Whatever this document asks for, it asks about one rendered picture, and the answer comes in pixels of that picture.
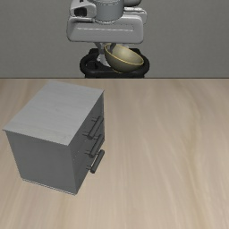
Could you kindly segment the grey cabinet with drawers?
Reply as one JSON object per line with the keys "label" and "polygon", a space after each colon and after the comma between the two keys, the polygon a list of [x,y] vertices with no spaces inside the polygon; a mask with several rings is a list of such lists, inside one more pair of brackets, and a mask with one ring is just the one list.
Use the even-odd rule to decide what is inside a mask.
{"label": "grey cabinet with drawers", "polygon": [[4,131],[22,180],[75,195],[105,154],[104,91],[50,81]]}

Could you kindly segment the beige porcelain bowl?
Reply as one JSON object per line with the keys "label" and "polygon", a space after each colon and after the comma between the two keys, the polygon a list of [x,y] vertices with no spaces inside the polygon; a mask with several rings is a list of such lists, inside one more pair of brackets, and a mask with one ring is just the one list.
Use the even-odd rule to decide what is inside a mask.
{"label": "beige porcelain bowl", "polygon": [[139,54],[115,43],[107,43],[104,53],[106,61],[116,72],[133,72],[144,64],[144,59]]}

